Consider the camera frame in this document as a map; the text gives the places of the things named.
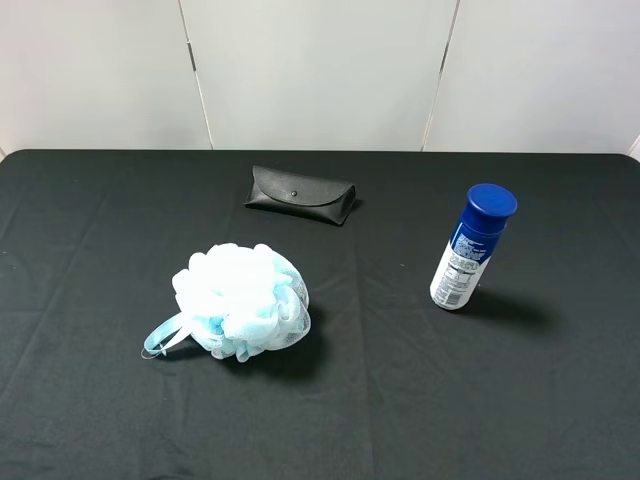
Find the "blue white plastic bottle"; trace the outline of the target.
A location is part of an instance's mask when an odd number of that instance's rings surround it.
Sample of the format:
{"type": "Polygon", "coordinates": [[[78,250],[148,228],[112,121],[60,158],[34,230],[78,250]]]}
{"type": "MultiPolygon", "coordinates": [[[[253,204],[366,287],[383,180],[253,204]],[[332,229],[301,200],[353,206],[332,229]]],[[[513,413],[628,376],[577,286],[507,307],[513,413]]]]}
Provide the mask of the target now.
{"type": "Polygon", "coordinates": [[[469,302],[517,208],[516,197],[502,186],[483,183],[469,189],[429,287],[437,306],[457,310],[469,302]]]}

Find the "black leather glasses case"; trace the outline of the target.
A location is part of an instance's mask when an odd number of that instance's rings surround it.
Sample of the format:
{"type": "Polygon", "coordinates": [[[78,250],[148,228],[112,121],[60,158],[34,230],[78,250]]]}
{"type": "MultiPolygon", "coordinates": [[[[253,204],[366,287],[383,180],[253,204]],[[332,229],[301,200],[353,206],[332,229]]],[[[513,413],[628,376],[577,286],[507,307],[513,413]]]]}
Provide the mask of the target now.
{"type": "Polygon", "coordinates": [[[353,183],[305,176],[262,166],[252,169],[248,208],[342,226],[356,201],[353,183]]]}

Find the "blue white bath loofah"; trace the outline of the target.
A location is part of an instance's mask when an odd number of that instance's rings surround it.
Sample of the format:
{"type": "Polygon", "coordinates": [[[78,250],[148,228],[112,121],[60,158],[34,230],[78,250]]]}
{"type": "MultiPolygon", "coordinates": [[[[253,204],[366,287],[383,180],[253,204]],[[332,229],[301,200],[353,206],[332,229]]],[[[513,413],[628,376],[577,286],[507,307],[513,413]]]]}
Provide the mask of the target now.
{"type": "Polygon", "coordinates": [[[295,266],[265,244],[215,245],[172,278],[179,312],[143,343],[144,359],[192,338],[212,357],[243,363],[288,348],[311,328],[309,293],[295,266]]]}

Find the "black tablecloth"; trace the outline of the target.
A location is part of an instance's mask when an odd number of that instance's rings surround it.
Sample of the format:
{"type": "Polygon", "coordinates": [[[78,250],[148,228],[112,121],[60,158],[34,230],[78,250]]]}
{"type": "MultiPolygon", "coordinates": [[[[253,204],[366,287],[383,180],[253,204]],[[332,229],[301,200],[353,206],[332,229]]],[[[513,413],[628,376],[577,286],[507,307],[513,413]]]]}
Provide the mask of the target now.
{"type": "Polygon", "coordinates": [[[22,150],[1,164],[5,479],[635,479],[639,165],[627,156],[22,150]],[[342,226],[252,169],[353,183],[342,226]],[[518,202],[469,302],[429,287],[477,184],[518,202]],[[312,327],[145,360],[172,276],[269,245],[312,327]]]}

